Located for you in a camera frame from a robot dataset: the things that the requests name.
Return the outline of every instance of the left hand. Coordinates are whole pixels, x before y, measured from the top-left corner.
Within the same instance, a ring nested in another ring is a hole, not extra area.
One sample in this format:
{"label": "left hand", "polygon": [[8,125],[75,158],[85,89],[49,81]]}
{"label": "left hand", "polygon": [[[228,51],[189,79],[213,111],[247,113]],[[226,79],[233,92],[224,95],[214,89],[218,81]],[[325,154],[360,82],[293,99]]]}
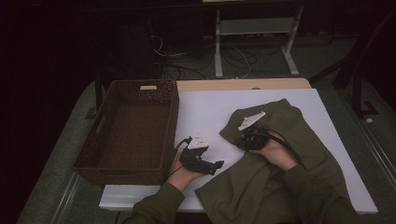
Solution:
{"label": "left hand", "polygon": [[175,188],[179,189],[180,191],[183,191],[194,179],[204,175],[189,171],[184,168],[179,161],[180,155],[181,152],[178,152],[175,157],[174,163],[171,167],[171,175],[168,177],[167,182],[175,186]]}

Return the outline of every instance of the white metal stand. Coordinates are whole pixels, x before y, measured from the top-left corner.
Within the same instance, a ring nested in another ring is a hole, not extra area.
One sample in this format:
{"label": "white metal stand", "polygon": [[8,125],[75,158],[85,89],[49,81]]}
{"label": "white metal stand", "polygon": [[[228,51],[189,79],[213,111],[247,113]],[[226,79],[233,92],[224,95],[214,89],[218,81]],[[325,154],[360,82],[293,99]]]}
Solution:
{"label": "white metal stand", "polygon": [[215,70],[216,78],[222,78],[221,55],[220,55],[220,36],[221,35],[251,35],[251,34],[275,34],[288,33],[289,39],[286,46],[282,49],[283,56],[293,77],[299,76],[297,66],[291,57],[290,50],[293,45],[294,37],[303,14],[304,6],[297,8],[294,17],[269,18],[254,20],[226,20],[220,19],[220,12],[216,15],[216,52]]}

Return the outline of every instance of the small white object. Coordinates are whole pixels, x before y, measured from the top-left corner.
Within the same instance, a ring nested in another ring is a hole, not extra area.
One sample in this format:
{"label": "small white object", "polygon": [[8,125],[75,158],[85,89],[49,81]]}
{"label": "small white object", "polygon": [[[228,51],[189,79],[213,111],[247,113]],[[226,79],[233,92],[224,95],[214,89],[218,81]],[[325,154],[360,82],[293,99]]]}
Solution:
{"label": "small white object", "polygon": [[250,116],[248,118],[245,118],[244,122],[242,122],[241,126],[238,127],[238,130],[242,131],[242,130],[250,127],[250,125],[254,124],[254,122],[256,122],[257,120],[262,118],[264,115],[265,115],[265,112],[262,111],[260,114],[253,115],[253,116]]}
{"label": "small white object", "polygon": [[193,148],[200,148],[200,147],[207,147],[208,143],[205,141],[203,137],[201,137],[200,134],[196,134],[189,145],[187,146],[188,149],[193,149]]}

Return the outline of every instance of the table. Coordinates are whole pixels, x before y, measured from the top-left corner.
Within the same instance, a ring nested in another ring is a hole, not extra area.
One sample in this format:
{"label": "table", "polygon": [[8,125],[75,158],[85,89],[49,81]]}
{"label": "table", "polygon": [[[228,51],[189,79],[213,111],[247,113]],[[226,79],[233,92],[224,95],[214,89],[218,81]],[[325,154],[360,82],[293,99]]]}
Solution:
{"label": "table", "polygon": [[[231,113],[236,108],[246,108],[286,98],[292,105],[302,110],[306,122],[339,162],[346,177],[347,189],[355,209],[363,214],[377,212],[373,200],[332,125],[318,92],[311,89],[306,79],[179,81],[177,85],[180,109],[175,142],[177,144],[180,140],[188,137],[186,133],[193,135],[195,132],[199,132],[209,143],[209,150],[204,154],[203,159],[207,161],[225,160],[217,174],[233,165],[243,154],[241,150],[232,148],[228,142],[219,137],[219,130],[224,127],[224,123],[228,121]],[[219,148],[227,148],[227,153],[219,151]],[[193,191],[210,178],[212,176],[197,179],[185,190],[186,199],[179,207],[179,211],[204,211]],[[115,211],[130,210],[134,203],[155,193],[158,188],[159,186],[108,185],[105,187],[99,206]]]}

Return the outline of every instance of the right hand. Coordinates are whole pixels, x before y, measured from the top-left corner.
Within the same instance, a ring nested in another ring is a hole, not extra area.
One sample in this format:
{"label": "right hand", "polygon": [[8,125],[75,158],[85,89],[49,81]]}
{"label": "right hand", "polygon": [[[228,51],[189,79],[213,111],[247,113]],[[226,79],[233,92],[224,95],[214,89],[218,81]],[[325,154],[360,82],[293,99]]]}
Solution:
{"label": "right hand", "polygon": [[[282,137],[278,134],[271,133],[271,135],[283,141]],[[285,172],[298,165],[289,151],[273,139],[270,139],[262,149],[250,150],[250,152],[264,156],[265,159]]]}

